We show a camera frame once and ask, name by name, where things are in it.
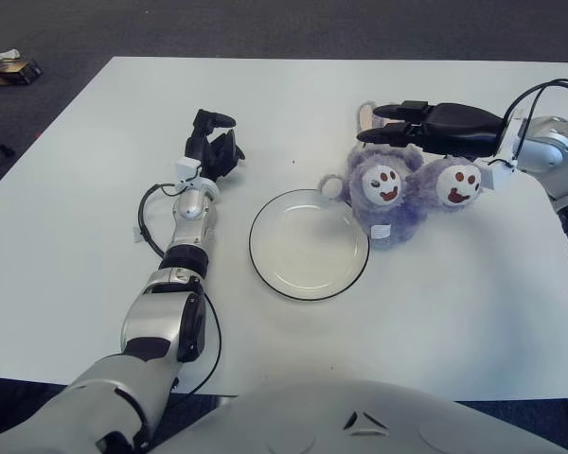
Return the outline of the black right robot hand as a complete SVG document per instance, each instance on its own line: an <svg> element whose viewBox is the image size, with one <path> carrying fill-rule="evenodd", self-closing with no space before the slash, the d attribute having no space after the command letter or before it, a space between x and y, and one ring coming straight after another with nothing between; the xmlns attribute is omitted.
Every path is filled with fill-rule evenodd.
<svg viewBox="0 0 568 454"><path fill-rule="evenodd" d="M396 148L415 145L427 153L470 160L495 155L506 126L502 117L458 103L405 100L378 106L373 114L389 122L359 132L361 142Z"/></svg>

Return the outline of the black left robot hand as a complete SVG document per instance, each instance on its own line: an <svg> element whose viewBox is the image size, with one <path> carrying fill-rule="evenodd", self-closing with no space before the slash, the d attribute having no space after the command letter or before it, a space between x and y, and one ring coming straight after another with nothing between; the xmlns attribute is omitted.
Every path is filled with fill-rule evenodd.
<svg viewBox="0 0 568 454"><path fill-rule="evenodd" d="M239 160L245 159L236 143L233 130L236 125L234 118L222 113L203 109L196 113L184 156L200 162L199 176L216 182L233 170Z"/></svg>

